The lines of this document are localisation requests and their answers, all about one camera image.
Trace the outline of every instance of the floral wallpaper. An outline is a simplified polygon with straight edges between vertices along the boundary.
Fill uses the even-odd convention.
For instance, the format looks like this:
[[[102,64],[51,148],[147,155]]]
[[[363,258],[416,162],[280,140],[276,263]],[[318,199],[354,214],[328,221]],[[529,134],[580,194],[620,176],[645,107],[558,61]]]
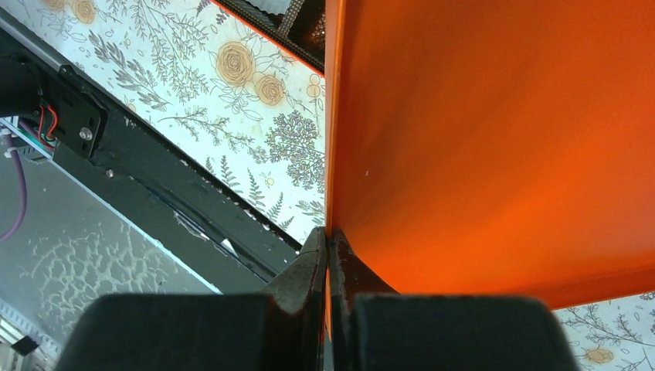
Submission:
[[[209,0],[2,7],[303,242],[324,224],[324,79]]]
[[[655,370],[655,292],[555,312],[580,369]]]

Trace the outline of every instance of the fern illustration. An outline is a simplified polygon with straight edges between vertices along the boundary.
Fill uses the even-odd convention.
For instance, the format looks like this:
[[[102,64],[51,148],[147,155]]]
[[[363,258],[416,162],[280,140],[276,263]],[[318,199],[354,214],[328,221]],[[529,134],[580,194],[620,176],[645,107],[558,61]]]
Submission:
[[[266,205],[262,202],[264,196],[262,196],[262,191],[260,191],[260,186],[257,184],[255,177],[253,176],[250,169],[248,169],[248,176],[250,177],[250,193],[248,195],[248,201],[255,206],[257,209],[264,209]]]
[[[195,15],[198,16],[204,8],[207,8],[207,5],[209,5],[209,3],[210,3],[209,0],[200,0],[198,6],[195,7]]]
[[[212,165],[213,158],[208,157],[207,161],[205,161],[205,167],[207,168],[207,171],[211,172],[212,174],[216,174],[214,172],[214,166]]]
[[[287,230],[291,222],[294,221],[294,218],[295,216],[292,216],[291,218],[284,220],[282,223],[280,223],[280,228],[282,228],[283,230]]]
[[[230,170],[229,166],[227,165],[227,156],[225,155],[221,157],[221,178],[232,191],[243,193],[241,190],[236,188],[237,186],[240,186],[241,183],[236,182],[236,177],[232,175],[232,170]]]
[[[280,216],[280,211],[282,211],[282,201],[284,200],[284,193],[280,192],[280,198],[277,199],[277,202],[273,207],[266,211],[268,218],[275,223],[277,223],[277,218]]]

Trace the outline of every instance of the orange plastic sheet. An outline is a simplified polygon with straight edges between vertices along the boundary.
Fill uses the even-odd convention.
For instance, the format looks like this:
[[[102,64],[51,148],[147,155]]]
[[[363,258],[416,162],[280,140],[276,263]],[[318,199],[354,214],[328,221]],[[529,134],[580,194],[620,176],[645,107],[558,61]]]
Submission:
[[[327,2],[328,230],[404,293],[655,288],[655,2]]]

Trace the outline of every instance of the beige flower drawing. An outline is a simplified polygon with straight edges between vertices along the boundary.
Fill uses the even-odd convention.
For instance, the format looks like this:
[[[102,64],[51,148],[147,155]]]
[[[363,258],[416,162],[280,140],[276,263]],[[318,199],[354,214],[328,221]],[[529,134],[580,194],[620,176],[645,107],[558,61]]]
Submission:
[[[46,8],[50,9],[53,12],[61,12],[66,0],[41,0]]]
[[[284,97],[284,85],[273,75],[266,75],[255,85],[257,96],[270,106],[278,104]]]
[[[310,85],[307,87],[307,95],[312,98],[318,97],[321,95],[321,87],[318,85]]]
[[[216,57],[216,72],[234,87],[242,87],[253,78],[255,59],[253,52],[241,43],[221,46]]]
[[[80,22],[90,25],[96,18],[96,6],[91,0],[73,0],[70,5]]]

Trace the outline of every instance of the purple cable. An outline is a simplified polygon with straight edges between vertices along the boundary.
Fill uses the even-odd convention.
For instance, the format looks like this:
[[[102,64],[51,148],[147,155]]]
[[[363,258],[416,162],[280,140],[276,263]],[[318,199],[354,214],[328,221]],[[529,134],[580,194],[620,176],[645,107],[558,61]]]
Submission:
[[[7,232],[5,232],[0,236],[0,242],[7,240],[19,229],[23,219],[25,219],[25,212],[27,211],[27,184],[25,183],[25,173],[22,170],[20,157],[18,152],[15,150],[14,140],[11,134],[5,135],[5,141],[7,142],[7,147],[10,149],[10,155],[12,156],[12,160],[14,161],[14,165],[16,166],[16,174],[19,177],[21,199],[20,199],[19,214],[16,217],[14,225],[11,228],[9,228]]]
[[[39,135],[36,133],[36,131],[34,131],[32,125],[28,124],[27,122],[25,122],[25,120],[21,118],[19,118],[19,125],[21,125],[21,128],[27,131],[27,134],[30,134],[32,138],[39,140]]]

